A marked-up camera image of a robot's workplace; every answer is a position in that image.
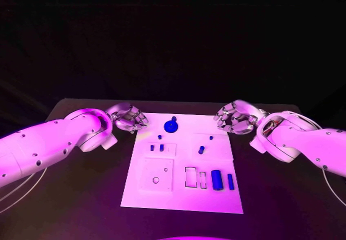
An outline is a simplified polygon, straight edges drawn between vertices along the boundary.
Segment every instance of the table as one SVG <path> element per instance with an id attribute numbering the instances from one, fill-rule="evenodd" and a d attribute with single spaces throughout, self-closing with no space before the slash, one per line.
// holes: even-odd
<path id="1" fill-rule="evenodd" d="M 121 100 L 63 99 L 47 121 L 82 108 L 105 110 Z M 129 101 L 142 112 L 213 115 L 226 103 Z M 296 106 L 255 104 L 269 113 Z M 346 207 L 321 170 L 299 155 L 291 163 L 249 146 L 255 133 L 229 135 L 243 214 L 119 207 L 135 134 L 112 131 L 118 143 L 90 152 L 73 149 L 47 168 L 33 191 L 0 215 L 1 240 L 157 240 L 206 236 L 232 240 L 346 238 Z M 346 184 L 327 178 L 346 200 Z M 18 191 L 18 197 L 27 188 Z"/>

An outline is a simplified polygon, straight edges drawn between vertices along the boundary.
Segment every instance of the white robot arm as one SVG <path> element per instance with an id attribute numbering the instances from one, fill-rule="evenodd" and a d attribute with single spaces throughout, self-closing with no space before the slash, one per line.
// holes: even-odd
<path id="1" fill-rule="evenodd" d="M 232 125 L 226 125 L 230 115 Z M 318 168 L 346 177 L 346 131 L 321 129 L 291 111 L 269 114 L 242 100 L 224 105 L 213 120 L 220 130 L 235 134 L 247 134 L 256 127 L 249 145 L 259 153 L 286 163 L 302 153 Z"/>
<path id="2" fill-rule="evenodd" d="M 0 139 L 0 187 L 31 175 L 66 158 L 74 146 L 89 152 L 115 143 L 112 125 L 134 133 L 148 120 L 129 104 L 105 111 L 93 108 L 72 112 L 64 119 L 34 125 Z"/>

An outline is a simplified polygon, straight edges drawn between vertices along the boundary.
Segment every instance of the black background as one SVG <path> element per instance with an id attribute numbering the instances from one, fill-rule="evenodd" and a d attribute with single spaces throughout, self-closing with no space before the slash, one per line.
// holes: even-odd
<path id="1" fill-rule="evenodd" d="M 340 1 L 28 2 L 0 1 L 2 135 L 63 98 L 294 104 L 344 128 Z"/>

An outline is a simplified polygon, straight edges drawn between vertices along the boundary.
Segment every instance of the white board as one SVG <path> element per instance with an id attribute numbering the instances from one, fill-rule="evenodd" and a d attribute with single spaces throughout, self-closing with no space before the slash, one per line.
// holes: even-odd
<path id="1" fill-rule="evenodd" d="M 229 136 L 216 128 L 213 116 L 144 115 L 148 125 L 136 132 L 121 207 L 242 214 Z M 177 131 L 167 133 L 164 123 L 173 116 Z M 220 170 L 223 190 L 213 190 L 211 170 Z M 190 186 L 194 186 L 190 181 L 196 181 L 196 187 L 185 186 L 185 180 Z"/>

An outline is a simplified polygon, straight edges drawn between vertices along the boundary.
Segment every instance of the circular hole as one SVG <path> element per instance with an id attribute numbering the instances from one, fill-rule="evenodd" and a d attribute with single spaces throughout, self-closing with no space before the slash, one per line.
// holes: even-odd
<path id="1" fill-rule="evenodd" d="M 158 177 L 157 177 L 157 176 L 152 178 L 152 183 L 154 183 L 154 184 L 158 183 Z"/>

